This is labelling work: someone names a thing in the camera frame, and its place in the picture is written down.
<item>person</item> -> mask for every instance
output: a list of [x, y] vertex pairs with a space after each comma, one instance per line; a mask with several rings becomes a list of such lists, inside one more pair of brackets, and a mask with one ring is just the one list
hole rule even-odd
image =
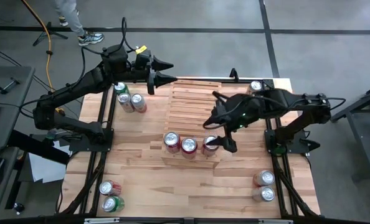
[[55, 10], [59, 16], [61, 26], [69, 26], [77, 34], [78, 44], [87, 46], [88, 44], [97, 44], [105, 37], [101, 33], [85, 31], [78, 18], [77, 0], [53, 0]]

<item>wooden tabletop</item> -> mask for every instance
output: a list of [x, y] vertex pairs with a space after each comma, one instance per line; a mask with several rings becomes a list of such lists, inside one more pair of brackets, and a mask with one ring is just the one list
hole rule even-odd
[[[287, 78], [274, 79], [274, 84], [276, 88], [292, 90]], [[101, 209], [105, 196], [101, 195], [99, 217], [280, 218], [277, 197], [272, 202], [255, 202], [251, 198], [253, 175], [261, 170], [272, 170], [272, 161], [263, 140], [266, 129], [264, 120], [232, 134], [237, 141], [238, 152], [225, 157], [215, 169], [166, 166], [161, 159], [161, 143], [169, 85], [156, 89], [153, 96], [147, 95], [145, 84], [129, 84], [129, 89], [131, 93], [140, 93], [145, 97], [148, 110], [144, 114], [126, 113], [116, 104], [112, 125], [115, 137], [103, 176], [103, 179], [122, 185], [125, 209], [105, 213]], [[246, 84], [222, 84], [221, 92], [233, 95], [245, 93], [246, 89]], [[101, 93], [85, 96], [80, 120], [97, 120], [101, 98]], [[107, 120], [109, 102], [104, 120]], [[296, 112], [290, 112], [282, 117], [282, 124], [287, 125], [296, 117]], [[67, 166], [61, 210], [83, 187], [89, 157], [89, 152], [80, 152]], [[288, 157], [296, 190], [308, 206], [319, 213], [307, 160], [294, 154]], [[290, 213], [288, 192], [283, 184], [282, 187]], [[94, 189], [88, 198], [87, 211], [92, 204]]]

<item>yellow cable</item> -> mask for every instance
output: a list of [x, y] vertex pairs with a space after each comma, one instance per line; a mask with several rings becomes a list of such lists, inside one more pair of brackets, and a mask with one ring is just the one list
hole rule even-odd
[[[38, 16], [38, 14], [33, 10], [33, 8], [31, 8], [31, 6], [29, 5], [29, 3], [27, 3], [26, 0], [23, 0], [23, 2], [30, 9], [30, 11], [36, 16], [36, 18], [40, 21], [42, 28], [44, 28], [44, 31], [45, 31], [45, 33], [48, 36], [48, 51], [50, 52], [51, 51], [52, 41], [50, 39], [50, 35], [49, 35], [49, 32], [48, 32], [48, 29], [46, 28], [46, 26], [44, 25], [44, 23], [42, 22], [42, 20]], [[54, 91], [54, 88], [52, 87], [52, 82], [50, 81], [50, 77], [49, 77], [49, 61], [50, 61], [50, 54], [48, 54], [47, 66], [45, 67], [45, 71], [47, 72], [47, 78], [48, 78], [48, 83], [49, 83], [50, 90], [51, 91]]]

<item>gray pants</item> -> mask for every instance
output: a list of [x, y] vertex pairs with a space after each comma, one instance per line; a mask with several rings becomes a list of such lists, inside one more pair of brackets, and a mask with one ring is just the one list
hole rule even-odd
[[53, 0], [55, 5], [55, 10], [59, 16], [64, 16], [66, 21], [69, 23], [69, 27], [78, 36], [83, 36], [85, 34], [83, 30], [83, 25], [81, 25], [80, 20], [76, 12], [77, 0]]

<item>can lid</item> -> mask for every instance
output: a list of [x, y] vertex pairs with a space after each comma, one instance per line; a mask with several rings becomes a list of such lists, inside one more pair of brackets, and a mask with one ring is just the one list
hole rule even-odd
[[102, 205], [102, 208], [106, 212], [112, 211], [115, 207], [116, 207], [116, 200], [114, 197], [107, 197]]
[[270, 202], [275, 197], [275, 193], [273, 192], [272, 188], [263, 187], [261, 190], [261, 196], [265, 201]]
[[120, 91], [120, 90], [124, 90], [124, 89], [125, 89], [125, 84], [122, 83], [122, 82], [119, 82], [119, 83], [117, 83], [117, 85], [115, 85], [115, 90]]
[[134, 94], [131, 98], [131, 101], [134, 103], [139, 103], [142, 100], [142, 96], [139, 94]]
[[164, 143], [166, 143], [169, 146], [177, 144], [178, 141], [179, 141], [178, 135], [174, 132], [169, 132], [166, 135], [164, 135]]
[[102, 182], [99, 185], [99, 191], [103, 194], [107, 194], [111, 191], [113, 188], [112, 184], [109, 181]]
[[273, 184], [275, 177], [271, 171], [263, 171], [261, 175], [261, 179], [267, 184]]
[[207, 143], [208, 143], [208, 142], [211, 142], [211, 141], [215, 140], [216, 138], [217, 138], [217, 137], [215, 137], [215, 136], [208, 136], [208, 137], [206, 137], [206, 138], [204, 139], [204, 145], [206, 146], [207, 150], [208, 150], [208, 149], [211, 149], [211, 150], [216, 150], [216, 149], [218, 149], [218, 146], [209, 146], [209, 145], [207, 145]]
[[130, 94], [128, 93], [122, 93], [118, 96], [118, 101], [122, 103], [127, 102], [128, 100], [130, 100]]
[[186, 138], [182, 142], [183, 149], [187, 152], [192, 152], [196, 149], [196, 141], [191, 138]]
[[253, 90], [261, 90], [262, 89], [262, 85], [259, 81], [252, 81], [250, 86], [253, 88]]

